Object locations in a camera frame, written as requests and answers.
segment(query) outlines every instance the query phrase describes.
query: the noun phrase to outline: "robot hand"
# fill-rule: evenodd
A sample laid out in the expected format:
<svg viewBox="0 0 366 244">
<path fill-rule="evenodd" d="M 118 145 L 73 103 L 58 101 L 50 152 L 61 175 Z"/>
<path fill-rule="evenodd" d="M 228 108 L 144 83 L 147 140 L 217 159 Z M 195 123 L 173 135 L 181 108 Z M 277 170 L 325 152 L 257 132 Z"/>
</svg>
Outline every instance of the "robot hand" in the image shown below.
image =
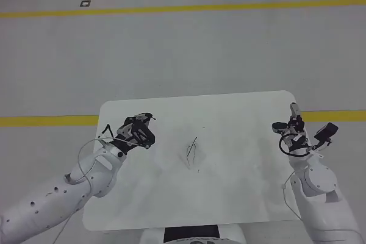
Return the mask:
<svg viewBox="0 0 366 244">
<path fill-rule="evenodd" d="M 336 175 L 320 162 L 323 156 L 318 151 L 331 144 L 337 126 L 328 123 L 314 136 L 318 144 L 310 145 L 297 104 L 292 103 L 290 108 L 289 122 L 274 123 L 273 131 L 282 135 L 279 149 L 288 155 L 294 169 L 290 183 L 301 217 L 289 207 L 284 197 L 286 205 L 303 221 L 314 243 L 363 243 L 350 206 L 339 190 Z M 289 152 L 283 150 L 282 142 Z"/>
<path fill-rule="evenodd" d="M 155 136 L 148 129 L 152 117 L 150 113 L 141 113 L 126 118 L 118 129 L 116 139 L 112 142 L 105 142 L 100 136 L 101 139 L 94 139 L 101 142 L 102 147 L 83 158 L 70 174 L 57 176 L 41 184 L 0 215 L 0 244 L 21 243 L 47 231 L 69 220 L 92 196 L 100 198 L 108 194 L 115 185 L 127 152 L 137 145 L 149 148 L 154 144 Z M 111 170 L 96 159 L 99 156 L 111 164 Z"/>
</svg>

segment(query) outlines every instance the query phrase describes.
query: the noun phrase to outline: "black cable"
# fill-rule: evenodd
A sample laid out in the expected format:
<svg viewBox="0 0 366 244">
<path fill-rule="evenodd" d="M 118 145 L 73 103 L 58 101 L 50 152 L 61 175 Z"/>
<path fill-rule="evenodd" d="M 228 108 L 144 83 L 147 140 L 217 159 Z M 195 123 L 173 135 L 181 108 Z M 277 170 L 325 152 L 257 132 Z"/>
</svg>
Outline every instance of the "black cable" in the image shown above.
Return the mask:
<svg viewBox="0 0 366 244">
<path fill-rule="evenodd" d="M 111 137 L 114 137 L 112 131 L 111 131 L 111 127 L 110 124 L 107 124 L 107 126 L 104 128 L 104 130 L 102 131 L 102 134 L 104 134 L 107 130 L 109 130 Z"/>
<path fill-rule="evenodd" d="M 288 137 L 290 135 L 299 135 L 299 134 L 290 133 L 290 134 L 283 135 L 281 137 L 281 139 L 279 139 L 279 144 L 278 144 L 279 149 L 281 150 L 281 152 L 284 153 L 284 154 L 286 154 L 286 155 L 288 155 L 288 156 L 292 156 L 292 157 L 306 157 L 306 156 L 308 156 L 310 154 L 309 152 L 307 152 L 305 154 L 302 154 L 302 155 L 299 155 L 299 154 L 292 154 L 292 153 L 289 153 L 289 152 L 286 152 L 285 150 L 283 150 L 283 148 L 282 148 L 282 141 L 283 141 L 283 139 L 285 139 L 286 137 Z"/>
</svg>

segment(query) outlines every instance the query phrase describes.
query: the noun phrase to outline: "thin black wire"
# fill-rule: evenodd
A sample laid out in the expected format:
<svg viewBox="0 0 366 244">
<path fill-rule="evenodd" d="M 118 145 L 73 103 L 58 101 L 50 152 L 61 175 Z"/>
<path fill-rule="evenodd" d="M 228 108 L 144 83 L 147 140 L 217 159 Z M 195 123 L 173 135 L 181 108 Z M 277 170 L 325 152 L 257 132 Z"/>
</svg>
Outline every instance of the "thin black wire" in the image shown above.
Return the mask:
<svg viewBox="0 0 366 244">
<path fill-rule="evenodd" d="M 190 166 L 190 161 L 188 160 L 188 156 L 190 155 L 190 152 L 193 149 L 193 147 L 194 147 L 194 156 L 193 156 L 193 162 L 192 162 L 192 164 L 194 165 L 195 151 L 196 151 L 196 145 L 194 143 L 195 143 L 195 140 L 196 139 L 197 139 L 197 137 L 195 137 L 195 139 L 194 139 L 193 143 L 191 144 L 191 146 L 188 146 L 188 148 L 187 148 L 187 151 L 188 151 L 189 148 L 190 148 L 190 150 L 188 152 L 186 152 L 185 158 L 187 159 L 187 163 L 188 163 L 189 166 Z"/>
<path fill-rule="evenodd" d="M 112 133 L 112 131 L 111 131 L 111 126 L 110 126 L 110 124 L 107 124 L 107 125 L 106 125 L 106 127 L 105 127 L 105 128 L 104 128 L 104 130 L 102 131 L 102 134 L 104 134 L 107 130 L 109 130 L 111 137 L 114 137 L 114 134 L 113 134 L 113 133 Z"/>
</svg>

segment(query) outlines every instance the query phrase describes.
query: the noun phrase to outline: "white surface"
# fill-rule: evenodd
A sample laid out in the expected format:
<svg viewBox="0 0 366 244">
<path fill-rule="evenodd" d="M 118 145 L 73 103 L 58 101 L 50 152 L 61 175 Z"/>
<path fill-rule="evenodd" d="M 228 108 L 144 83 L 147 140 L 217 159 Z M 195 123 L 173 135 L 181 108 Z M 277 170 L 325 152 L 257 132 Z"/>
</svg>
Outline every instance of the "white surface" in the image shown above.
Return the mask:
<svg viewBox="0 0 366 244">
<path fill-rule="evenodd" d="M 97 134 L 107 123 L 114 131 L 126 117 L 151 112 L 156 143 L 129 152 L 112 191 L 86 204 L 84 226 L 100 231 L 295 219 L 280 197 L 292 169 L 271 129 L 288 121 L 294 101 L 287 91 L 271 91 L 105 103 Z M 189 170 L 180 155 L 195 137 L 201 156 Z"/>
</svg>

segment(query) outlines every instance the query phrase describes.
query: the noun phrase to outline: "small black mark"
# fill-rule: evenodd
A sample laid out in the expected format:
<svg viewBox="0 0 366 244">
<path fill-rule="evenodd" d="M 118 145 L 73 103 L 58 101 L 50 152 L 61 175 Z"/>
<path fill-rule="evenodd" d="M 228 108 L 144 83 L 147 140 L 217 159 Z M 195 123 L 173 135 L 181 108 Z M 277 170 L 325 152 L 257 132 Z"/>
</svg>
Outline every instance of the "small black mark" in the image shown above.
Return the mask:
<svg viewBox="0 0 366 244">
<path fill-rule="evenodd" d="M 89 7 L 90 5 L 91 5 L 90 0 L 84 0 L 84 1 L 81 1 L 81 3 L 80 3 L 80 7 Z"/>
</svg>

